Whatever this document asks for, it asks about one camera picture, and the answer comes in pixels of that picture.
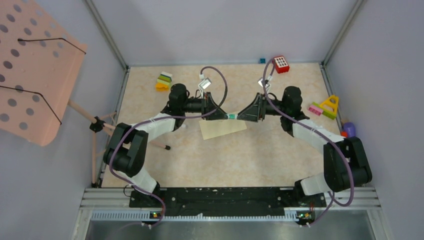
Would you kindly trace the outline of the yellow envelope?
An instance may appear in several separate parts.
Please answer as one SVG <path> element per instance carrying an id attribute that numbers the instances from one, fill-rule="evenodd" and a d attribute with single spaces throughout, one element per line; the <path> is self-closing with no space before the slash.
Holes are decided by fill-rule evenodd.
<path id="1" fill-rule="evenodd" d="M 237 119 L 200 120 L 198 123 L 204 140 L 233 134 L 247 129 L 246 122 Z"/>

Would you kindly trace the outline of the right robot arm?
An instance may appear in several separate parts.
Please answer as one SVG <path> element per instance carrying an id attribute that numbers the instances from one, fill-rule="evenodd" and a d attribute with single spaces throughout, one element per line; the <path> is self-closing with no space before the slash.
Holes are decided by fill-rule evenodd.
<path id="1" fill-rule="evenodd" d="M 265 116 L 280 116 L 282 129 L 310 144 L 323 155 L 323 172 L 295 182 L 293 200 L 307 206 L 314 195 L 340 192 L 371 182 L 373 174 L 362 141 L 334 134 L 314 123 L 302 111 L 300 88 L 288 86 L 282 99 L 267 99 L 257 93 L 254 101 L 237 114 L 237 120 L 258 122 Z"/>

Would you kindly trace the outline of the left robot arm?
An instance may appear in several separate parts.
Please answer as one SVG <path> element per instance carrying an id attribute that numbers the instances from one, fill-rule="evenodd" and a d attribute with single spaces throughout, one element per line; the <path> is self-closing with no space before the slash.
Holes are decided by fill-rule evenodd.
<path id="1" fill-rule="evenodd" d="M 147 172 L 144 163 L 148 143 L 179 129 L 186 113 L 197 113 L 204 120 L 226 120 L 228 114 L 216 104 L 210 92 L 201 97 L 190 96 L 182 83 L 170 89 L 164 109 L 142 124 L 119 123 L 103 154 L 103 162 L 119 179 L 141 192 L 141 200 L 149 207 L 160 202 L 159 183 Z"/>

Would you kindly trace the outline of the glue stick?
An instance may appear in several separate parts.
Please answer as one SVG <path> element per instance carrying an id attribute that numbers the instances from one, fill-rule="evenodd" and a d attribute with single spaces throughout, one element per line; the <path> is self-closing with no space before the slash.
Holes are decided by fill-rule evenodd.
<path id="1" fill-rule="evenodd" d="M 235 114 L 235 113 L 229 113 L 229 114 L 227 114 L 227 118 L 229 119 L 229 120 L 236 120 L 237 119 L 237 114 Z"/>

